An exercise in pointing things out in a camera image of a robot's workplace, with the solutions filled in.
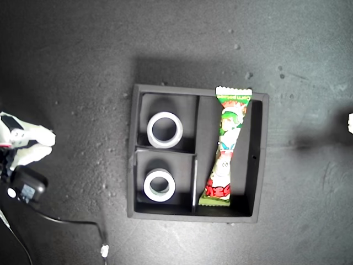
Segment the black tray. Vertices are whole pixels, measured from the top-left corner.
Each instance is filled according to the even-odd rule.
[[[215,90],[137,84],[133,90],[127,215],[131,218],[204,222],[257,222],[264,176],[269,96],[254,93],[231,162],[231,206],[198,206],[215,162],[222,106]],[[183,138],[171,149],[147,139],[149,119],[172,112],[183,124]],[[176,190],[159,203],[143,192],[147,173],[164,168]]]

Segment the white tape roll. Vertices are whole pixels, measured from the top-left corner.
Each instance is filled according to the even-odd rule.
[[[151,182],[158,177],[164,178],[168,181],[168,186],[160,192],[155,191],[151,187]],[[154,200],[155,202],[165,202],[166,200],[169,200],[175,192],[174,178],[167,170],[156,168],[148,173],[143,184],[143,191],[151,200]]]
[[[167,141],[162,141],[162,140],[157,139],[153,135],[153,131],[152,131],[154,124],[158,120],[163,119],[163,118],[171,119],[175,123],[175,126],[176,126],[176,131],[175,131],[174,136]],[[177,116],[175,116],[173,113],[170,113],[170,112],[157,113],[148,122],[148,125],[147,125],[148,141],[155,148],[164,148],[164,149],[171,148],[171,147],[178,144],[178,142],[180,141],[182,136],[183,136],[183,125],[181,124],[180,119]]]

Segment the gray surface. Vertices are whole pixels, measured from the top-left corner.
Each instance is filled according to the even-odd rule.
[[[351,1],[331,0],[2,1],[1,102],[57,134],[53,153],[33,165],[50,179],[42,209],[104,217],[111,264],[351,264],[352,18]],[[270,95],[257,224],[126,217],[135,82]],[[1,200],[36,264],[100,264],[94,229]],[[26,264],[4,226],[0,236],[1,263]]]

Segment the green and white wrapper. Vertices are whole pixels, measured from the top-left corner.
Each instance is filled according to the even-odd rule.
[[[251,89],[216,87],[216,96],[224,107],[220,137],[213,166],[199,205],[229,206],[231,196],[231,159],[252,97]]]

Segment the white object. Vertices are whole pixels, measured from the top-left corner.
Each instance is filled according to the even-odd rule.
[[[102,245],[100,249],[100,254],[103,258],[107,258],[109,253],[109,246],[108,245]]]
[[[7,127],[6,123],[1,119],[2,117],[12,118],[17,123],[17,128]],[[16,166],[25,166],[49,155],[52,151],[52,146],[55,144],[55,138],[56,136],[51,130],[41,125],[26,123],[16,116],[5,112],[0,113],[0,146],[17,149],[14,161],[10,166],[12,171]],[[32,145],[30,142],[32,140],[38,143]]]
[[[153,130],[152,130],[154,124],[158,120],[163,119],[163,118],[171,119],[175,123],[175,126],[176,126],[176,131],[175,131],[174,136],[167,141],[162,141],[162,140],[157,139],[155,137],[155,135],[153,134]],[[183,125],[181,124],[180,119],[177,116],[175,116],[173,113],[170,113],[170,112],[157,113],[148,122],[148,125],[147,125],[148,141],[155,148],[163,148],[163,149],[171,148],[171,147],[178,144],[178,142],[180,141],[182,136],[183,136]]]
[[[16,191],[14,190],[14,189],[12,189],[12,188],[8,188],[7,189],[7,195],[9,195],[11,198],[16,198],[16,196],[17,196],[17,193],[16,193]]]
[[[348,131],[353,134],[353,113],[348,115]]]
[[[168,182],[168,186],[160,192],[155,191],[151,187],[151,182],[158,177],[164,178]],[[143,191],[145,192],[146,196],[149,197],[151,200],[154,200],[155,202],[165,202],[166,200],[169,200],[175,192],[174,178],[165,169],[156,168],[154,170],[151,170],[148,173],[143,184]]]

